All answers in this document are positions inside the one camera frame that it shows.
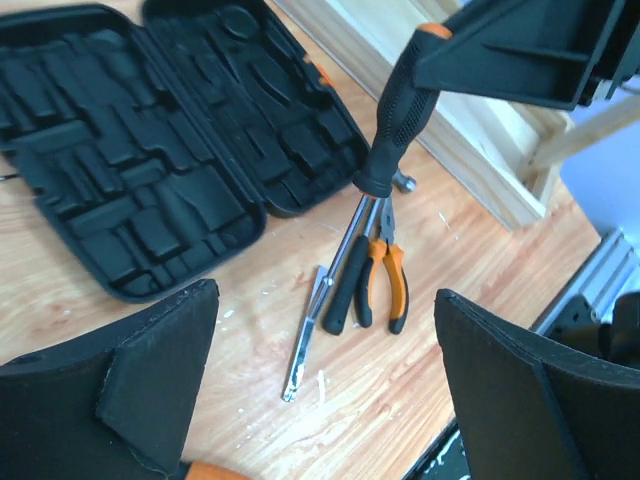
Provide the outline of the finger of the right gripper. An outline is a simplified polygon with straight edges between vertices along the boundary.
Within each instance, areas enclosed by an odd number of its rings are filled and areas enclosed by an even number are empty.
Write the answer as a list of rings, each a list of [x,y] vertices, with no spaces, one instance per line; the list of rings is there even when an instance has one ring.
[[[414,70],[416,86],[545,108],[587,106],[618,21],[615,1],[469,1],[447,40]]]

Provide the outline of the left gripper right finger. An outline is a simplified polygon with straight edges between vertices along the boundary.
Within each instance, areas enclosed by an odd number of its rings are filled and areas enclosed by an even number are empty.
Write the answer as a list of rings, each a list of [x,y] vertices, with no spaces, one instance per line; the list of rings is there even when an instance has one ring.
[[[548,338],[441,289],[437,339],[475,479],[639,475],[639,296]]]

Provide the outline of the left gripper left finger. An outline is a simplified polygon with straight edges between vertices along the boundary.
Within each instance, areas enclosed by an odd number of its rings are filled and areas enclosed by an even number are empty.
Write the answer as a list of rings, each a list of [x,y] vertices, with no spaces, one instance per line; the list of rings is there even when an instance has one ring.
[[[185,479],[219,291],[200,280],[1,368],[5,479]]]

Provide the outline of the black-handled screwdriver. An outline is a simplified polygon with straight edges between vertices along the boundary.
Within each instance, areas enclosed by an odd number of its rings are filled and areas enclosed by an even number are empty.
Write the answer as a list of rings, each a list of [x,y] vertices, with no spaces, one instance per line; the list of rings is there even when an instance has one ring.
[[[451,45],[461,33],[461,26],[449,18],[416,27],[407,41],[383,88],[364,165],[348,178],[362,195],[377,199],[391,195],[392,175],[429,122],[441,94],[461,91],[449,74],[437,71],[453,62]]]

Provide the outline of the black plastic tool case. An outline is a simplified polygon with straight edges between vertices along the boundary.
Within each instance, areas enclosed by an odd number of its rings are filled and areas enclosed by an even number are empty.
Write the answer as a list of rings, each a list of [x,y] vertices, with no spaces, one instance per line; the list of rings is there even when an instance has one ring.
[[[351,182],[368,143],[262,1],[1,18],[1,150],[111,295],[146,303]]]

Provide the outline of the orange-handled screwdriver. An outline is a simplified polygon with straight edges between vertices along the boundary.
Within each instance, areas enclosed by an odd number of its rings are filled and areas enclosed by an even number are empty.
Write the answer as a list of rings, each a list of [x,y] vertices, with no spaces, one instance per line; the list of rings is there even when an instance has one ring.
[[[205,462],[192,462],[186,480],[247,480],[247,477],[226,467]]]

